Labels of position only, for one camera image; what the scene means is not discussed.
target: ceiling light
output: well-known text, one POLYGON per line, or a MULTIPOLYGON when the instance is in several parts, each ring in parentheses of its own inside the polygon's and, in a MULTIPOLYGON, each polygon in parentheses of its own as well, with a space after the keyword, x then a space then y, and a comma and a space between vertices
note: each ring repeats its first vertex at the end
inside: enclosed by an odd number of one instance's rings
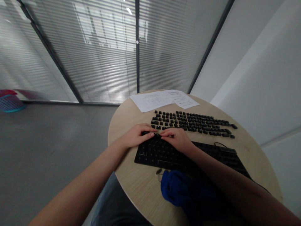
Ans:
POLYGON ((129 14, 132 15, 132 12, 131 12, 131 10, 129 8, 126 8, 126 10, 129 12, 129 14))

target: horizontal blinds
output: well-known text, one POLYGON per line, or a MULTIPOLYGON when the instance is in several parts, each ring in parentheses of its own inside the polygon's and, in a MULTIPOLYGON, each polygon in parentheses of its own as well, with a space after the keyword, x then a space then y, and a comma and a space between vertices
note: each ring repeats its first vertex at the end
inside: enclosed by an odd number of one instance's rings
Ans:
POLYGON ((188 92, 228 0, 140 0, 140 91, 188 92))
POLYGON ((78 103, 15 0, 0 1, 0 89, 22 100, 78 103))
POLYGON ((86 103, 137 91, 135 0, 36 0, 27 5, 86 103))

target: round table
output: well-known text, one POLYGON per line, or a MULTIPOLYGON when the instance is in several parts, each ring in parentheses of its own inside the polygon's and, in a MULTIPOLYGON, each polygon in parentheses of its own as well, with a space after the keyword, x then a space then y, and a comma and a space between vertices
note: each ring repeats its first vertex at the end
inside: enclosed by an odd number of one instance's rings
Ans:
MULTIPOLYGON (((238 127, 237 130, 230 128, 232 134, 235 135, 235 139, 190 131, 186 131, 186 133, 192 141, 211 145, 214 142, 220 142, 229 148, 235 149, 251 178, 282 202, 282 193, 274 170, 257 142, 239 123, 222 110, 200 98, 189 96, 200 105, 183 110, 176 104, 171 104, 160 107, 157 110, 171 113, 185 111, 208 115, 213 116, 215 119, 228 120, 230 123, 235 124, 238 127)), ((112 117, 108 133, 108 145, 125 134, 135 124, 150 123, 152 117, 155 116, 154 111, 141 113, 135 103, 128 98, 119 106, 112 117)), ((156 175, 158 168, 134 163, 137 149, 138 147, 131 148, 115 171, 124 192, 151 224, 187 225, 188 221, 183 210, 180 207, 175 207, 162 197, 160 182, 158 175, 156 175)))

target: pants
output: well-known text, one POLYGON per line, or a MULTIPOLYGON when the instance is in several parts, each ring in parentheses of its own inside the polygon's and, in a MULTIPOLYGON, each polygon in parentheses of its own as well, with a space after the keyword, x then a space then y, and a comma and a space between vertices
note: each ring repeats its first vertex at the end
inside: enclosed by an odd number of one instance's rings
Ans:
POLYGON ((115 172, 108 179, 97 201, 91 226, 151 225, 131 203, 115 172))

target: gray floor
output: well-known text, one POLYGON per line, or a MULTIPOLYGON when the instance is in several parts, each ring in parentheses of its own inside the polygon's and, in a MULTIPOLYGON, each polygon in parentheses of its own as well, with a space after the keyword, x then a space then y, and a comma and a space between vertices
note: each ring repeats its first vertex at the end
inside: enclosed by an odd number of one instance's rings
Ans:
MULTIPOLYGON (((0 225, 30 220, 106 147, 117 107, 36 105, 0 113, 0 225)), ((84 225, 90 225, 92 215, 84 225)))

